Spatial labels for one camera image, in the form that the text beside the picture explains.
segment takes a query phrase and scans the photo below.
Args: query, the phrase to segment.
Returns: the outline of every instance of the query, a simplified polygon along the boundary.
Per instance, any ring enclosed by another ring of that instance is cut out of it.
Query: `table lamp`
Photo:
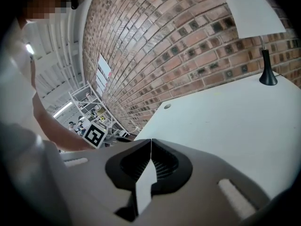
[[[266,0],[227,0],[227,4],[236,24],[238,37],[260,38],[264,70],[259,81],[264,85],[276,85],[277,79],[272,71],[269,50],[262,39],[263,35],[286,32],[276,12]]]

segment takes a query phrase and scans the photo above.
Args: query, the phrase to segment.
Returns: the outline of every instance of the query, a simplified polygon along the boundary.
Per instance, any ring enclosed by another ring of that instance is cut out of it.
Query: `person's arm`
[[[32,86],[35,86],[35,65],[32,62]],[[62,126],[53,116],[45,110],[38,93],[32,99],[33,114],[49,140],[63,151],[81,151],[93,149],[82,137],[77,133],[73,133]]]

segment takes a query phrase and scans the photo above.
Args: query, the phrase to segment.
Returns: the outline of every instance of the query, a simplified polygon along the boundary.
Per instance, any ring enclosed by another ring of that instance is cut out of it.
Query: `brick wall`
[[[301,86],[301,43],[267,1],[286,28],[264,36],[273,70]],[[226,0],[93,0],[83,63],[94,85],[100,53],[112,69],[103,101],[129,131],[142,128],[162,101],[263,69],[259,37],[238,39]]]

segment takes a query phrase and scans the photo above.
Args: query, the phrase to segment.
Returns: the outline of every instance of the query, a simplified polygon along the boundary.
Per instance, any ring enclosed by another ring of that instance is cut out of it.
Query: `person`
[[[77,133],[77,131],[74,129],[74,125],[75,125],[75,123],[73,123],[72,121],[69,122],[69,131]]]
[[[70,0],[76,9],[79,0]],[[61,125],[44,108],[35,84],[35,63],[22,41],[21,31],[27,23],[49,19],[57,14],[57,8],[67,0],[22,0],[22,8],[16,11],[16,18],[8,32],[1,36],[0,48],[0,122],[18,124],[39,134],[43,140],[50,140],[59,149],[77,151],[92,147],[76,133]]]
[[[82,126],[83,121],[79,121],[79,125],[77,126],[77,129],[81,132],[81,135],[83,136],[86,132],[86,128]]]

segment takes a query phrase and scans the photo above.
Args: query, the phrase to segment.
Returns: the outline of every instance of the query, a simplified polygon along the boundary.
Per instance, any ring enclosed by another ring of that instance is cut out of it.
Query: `shelving unit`
[[[70,93],[71,100],[79,112],[89,121],[100,121],[112,128],[114,135],[126,136],[129,132],[117,121],[95,93],[90,83]]]

